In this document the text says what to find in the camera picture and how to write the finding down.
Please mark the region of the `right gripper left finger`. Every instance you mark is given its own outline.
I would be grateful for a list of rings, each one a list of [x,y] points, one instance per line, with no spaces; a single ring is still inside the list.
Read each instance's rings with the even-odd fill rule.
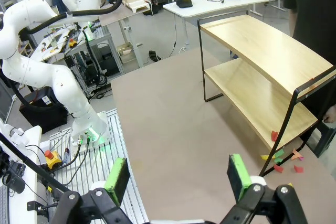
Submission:
[[[51,223],[131,223],[121,209],[121,203],[130,179],[128,161],[118,157],[102,187],[80,195],[76,191],[62,194]]]

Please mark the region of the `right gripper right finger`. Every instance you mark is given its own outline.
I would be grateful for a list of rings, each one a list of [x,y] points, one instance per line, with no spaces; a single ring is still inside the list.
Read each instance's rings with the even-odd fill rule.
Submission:
[[[291,185],[267,186],[263,177],[248,174],[239,154],[230,154],[227,176],[236,200],[222,223],[251,223],[255,216],[269,223],[307,223],[295,189]]]

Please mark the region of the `person's left hand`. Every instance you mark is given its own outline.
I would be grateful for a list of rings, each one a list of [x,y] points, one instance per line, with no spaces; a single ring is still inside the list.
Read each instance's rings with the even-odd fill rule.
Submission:
[[[336,122],[336,104],[331,106],[323,116],[324,123],[335,123]]]

